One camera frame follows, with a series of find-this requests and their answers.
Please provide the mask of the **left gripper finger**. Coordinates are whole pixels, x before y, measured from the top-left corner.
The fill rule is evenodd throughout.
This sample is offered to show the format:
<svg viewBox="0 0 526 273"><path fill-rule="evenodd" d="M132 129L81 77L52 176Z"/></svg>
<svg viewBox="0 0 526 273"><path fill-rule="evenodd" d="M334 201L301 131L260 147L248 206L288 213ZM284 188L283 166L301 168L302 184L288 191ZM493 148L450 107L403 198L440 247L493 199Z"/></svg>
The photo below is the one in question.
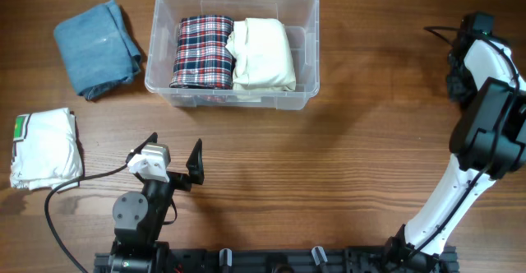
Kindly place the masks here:
<svg viewBox="0 0 526 273"><path fill-rule="evenodd" d="M158 140L158 133L157 132L153 132L145 141L143 141L138 147L136 147L135 149L132 149L130 151L130 153L128 154L129 156L133 156L133 155L136 155L136 154L140 154L142 149L148 144L148 143L156 143Z"/></svg>
<svg viewBox="0 0 526 273"><path fill-rule="evenodd" d="M202 185L205 180L204 166L202 161L202 140L198 139L187 160L186 167L193 184Z"/></svg>

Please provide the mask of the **red plaid shirt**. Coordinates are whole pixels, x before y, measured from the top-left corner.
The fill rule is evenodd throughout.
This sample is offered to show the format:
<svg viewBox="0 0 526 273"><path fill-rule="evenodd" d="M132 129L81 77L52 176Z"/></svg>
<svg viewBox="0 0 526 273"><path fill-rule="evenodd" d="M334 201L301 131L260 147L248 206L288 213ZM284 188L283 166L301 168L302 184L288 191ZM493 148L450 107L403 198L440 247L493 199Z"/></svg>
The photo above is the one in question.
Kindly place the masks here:
<svg viewBox="0 0 526 273"><path fill-rule="evenodd" d="M171 88L230 90L233 55L226 49L234 21L201 15L180 20Z"/></svg>

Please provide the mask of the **cream cloth garment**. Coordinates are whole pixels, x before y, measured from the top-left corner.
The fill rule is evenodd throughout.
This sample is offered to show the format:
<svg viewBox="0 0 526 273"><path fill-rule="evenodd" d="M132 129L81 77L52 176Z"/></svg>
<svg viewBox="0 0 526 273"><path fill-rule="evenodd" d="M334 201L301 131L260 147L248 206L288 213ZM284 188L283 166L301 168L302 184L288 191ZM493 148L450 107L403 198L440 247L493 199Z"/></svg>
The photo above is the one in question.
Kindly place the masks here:
<svg viewBox="0 0 526 273"><path fill-rule="evenodd" d="M273 18L233 23L226 49L233 55L233 89L294 91L297 79L284 25Z"/></svg>

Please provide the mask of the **black knit garment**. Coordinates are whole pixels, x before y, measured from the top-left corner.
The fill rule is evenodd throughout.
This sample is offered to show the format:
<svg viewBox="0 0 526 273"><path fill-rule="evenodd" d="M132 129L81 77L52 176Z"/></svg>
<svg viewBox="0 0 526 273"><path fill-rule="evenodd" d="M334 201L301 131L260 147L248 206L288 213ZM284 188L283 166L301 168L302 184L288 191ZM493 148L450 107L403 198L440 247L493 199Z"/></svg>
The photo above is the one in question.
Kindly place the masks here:
<svg viewBox="0 0 526 273"><path fill-rule="evenodd" d="M450 72L447 74L446 89L449 100L466 109L478 92L471 72L464 65L465 53L452 48L447 56Z"/></svg>

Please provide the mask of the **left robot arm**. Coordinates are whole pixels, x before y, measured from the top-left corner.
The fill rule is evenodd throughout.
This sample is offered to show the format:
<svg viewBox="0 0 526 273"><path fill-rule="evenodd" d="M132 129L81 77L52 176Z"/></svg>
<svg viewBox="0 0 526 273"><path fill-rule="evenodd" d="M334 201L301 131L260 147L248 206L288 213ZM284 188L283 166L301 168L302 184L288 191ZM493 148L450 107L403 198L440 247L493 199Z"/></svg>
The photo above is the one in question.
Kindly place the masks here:
<svg viewBox="0 0 526 273"><path fill-rule="evenodd" d="M189 192L194 184L204 182L202 140L189 155L186 174L168 170L169 148L157 140L158 135L152 133L126 158L125 167L143 188L121 195L113 205L115 239L105 266L110 273L169 272L173 257L169 245L158 238L161 229L171 223L165 217L175 207L173 194Z"/></svg>

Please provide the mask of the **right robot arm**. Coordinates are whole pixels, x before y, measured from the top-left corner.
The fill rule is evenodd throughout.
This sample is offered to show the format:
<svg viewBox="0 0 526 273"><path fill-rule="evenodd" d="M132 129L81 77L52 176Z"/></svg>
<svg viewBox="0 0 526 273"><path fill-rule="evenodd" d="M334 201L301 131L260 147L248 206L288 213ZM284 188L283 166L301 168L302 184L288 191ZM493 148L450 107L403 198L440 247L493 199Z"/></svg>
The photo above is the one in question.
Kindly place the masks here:
<svg viewBox="0 0 526 273"><path fill-rule="evenodd" d="M423 208L389 238L384 272L447 272L449 236L473 203L525 164L525 81L494 17L464 16L450 41L449 98L463 110L449 141L450 161Z"/></svg>

